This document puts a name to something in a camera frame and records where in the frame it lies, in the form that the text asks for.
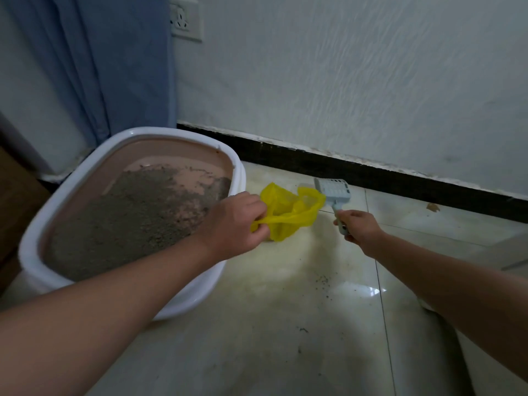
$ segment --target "black baseboard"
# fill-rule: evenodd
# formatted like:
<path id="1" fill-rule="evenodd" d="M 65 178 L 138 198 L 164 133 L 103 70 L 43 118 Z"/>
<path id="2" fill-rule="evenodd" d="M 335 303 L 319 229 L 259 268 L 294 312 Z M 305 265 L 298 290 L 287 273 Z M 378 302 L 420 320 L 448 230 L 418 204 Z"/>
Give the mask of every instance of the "black baseboard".
<path id="1" fill-rule="evenodd" d="M 528 223 L 528 200 L 370 167 L 195 126 L 178 124 L 178 128 L 220 140 L 232 147 L 241 160 L 250 163 L 319 178 L 344 179 L 353 186 Z"/>

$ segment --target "electrical outlet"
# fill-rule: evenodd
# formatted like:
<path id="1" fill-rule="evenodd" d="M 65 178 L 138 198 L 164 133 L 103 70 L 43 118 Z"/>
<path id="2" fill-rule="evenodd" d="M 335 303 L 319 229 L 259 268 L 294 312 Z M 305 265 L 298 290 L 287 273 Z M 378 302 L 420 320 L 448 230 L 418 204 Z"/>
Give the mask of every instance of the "electrical outlet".
<path id="1" fill-rule="evenodd" d="M 198 0 L 169 0 L 173 36 L 202 41 L 202 17 Z"/>

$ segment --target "tile floor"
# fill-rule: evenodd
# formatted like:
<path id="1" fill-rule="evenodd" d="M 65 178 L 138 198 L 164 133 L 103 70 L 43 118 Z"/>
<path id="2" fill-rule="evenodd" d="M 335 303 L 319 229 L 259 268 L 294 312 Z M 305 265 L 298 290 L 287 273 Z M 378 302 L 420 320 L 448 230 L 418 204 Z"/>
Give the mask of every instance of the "tile floor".
<path id="1" fill-rule="evenodd" d="M 247 190 L 291 191 L 306 175 L 245 163 Z M 346 208 L 383 229 L 464 257 L 523 231 L 505 219 L 351 187 Z M 450 328 L 376 261 L 345 242 L 329 207 L 312 227 L 228 262 L 193 311 L 153 323 L 89 392 L 99 395 L 466 395 Z M 0 308 L 32 295 L 20 275 Z"/>

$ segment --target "litter scoop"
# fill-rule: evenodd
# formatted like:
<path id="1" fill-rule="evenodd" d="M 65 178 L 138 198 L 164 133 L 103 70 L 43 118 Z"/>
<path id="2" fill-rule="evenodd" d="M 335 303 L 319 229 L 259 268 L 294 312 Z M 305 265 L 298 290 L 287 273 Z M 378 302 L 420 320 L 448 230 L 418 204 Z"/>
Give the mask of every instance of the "litter scoop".
<path id="1" fill-rule="evenodd" d="M 323 193 L 326 196 L 326 204 L 332 206 L 334 214 L 338 210 L 343 208 L 343 205 L 350 201 L 350 190 L 348 189 L 348 184 L 343 179 L 320 179 L 313 178 L 315 183 L 315 188 L 320 193 Z M 341 235 L 347 235 L 348 229 L 339 218 L 337 218 L 339 233 Z"/>

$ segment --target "white wall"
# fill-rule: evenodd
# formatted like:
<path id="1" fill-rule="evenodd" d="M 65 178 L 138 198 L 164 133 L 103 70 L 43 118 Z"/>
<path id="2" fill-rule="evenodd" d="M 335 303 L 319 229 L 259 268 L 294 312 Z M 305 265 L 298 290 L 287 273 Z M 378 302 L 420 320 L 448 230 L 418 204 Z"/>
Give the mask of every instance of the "white wall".
<path id="1" fill-rule="evenodd" d="M 88 150 L 1 2 L 0 116 L 4 136 L 16 143 L 40 174 L 67 172 Z"/>
<path id="2" fill-rule="evenodd" d="M 528 195 L 528 0 L 200 0 L 178 119 Z"/>

